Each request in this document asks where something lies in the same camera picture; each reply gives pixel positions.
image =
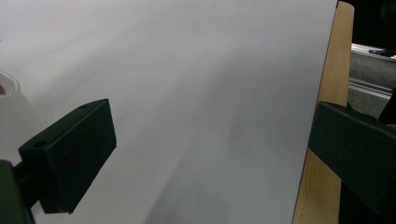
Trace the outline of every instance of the cup rim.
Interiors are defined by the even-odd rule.
[[[8,98],[20,91],[20,83],[14,77],[0,70],[0,85],[4,89],[4,94],[0,94],[1,98]]]

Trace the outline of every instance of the white tabletop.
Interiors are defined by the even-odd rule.
[[[40,117],[108,98],[118,137],[36,222],[291,223],[335,5],[2,1],[0,70]]]

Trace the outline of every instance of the white cup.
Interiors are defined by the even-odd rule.
[[[44,127],[18,81],[0,71],[0,160],[16,165],[18,148]]]

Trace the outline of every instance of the screw hole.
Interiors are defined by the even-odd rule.
[[[41,141],[41,142],[37,142],[33,145],[33,147],[43,147],[44,145],[46,145],[47,142],[46,141]]]

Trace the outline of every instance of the wooden strip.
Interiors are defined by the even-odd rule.
[[[319,101],[347,105],[353,15],[353,6],[339,2],[323,68]],[[338,223],[340,193],[340,178],[308,149],[292,223]]]

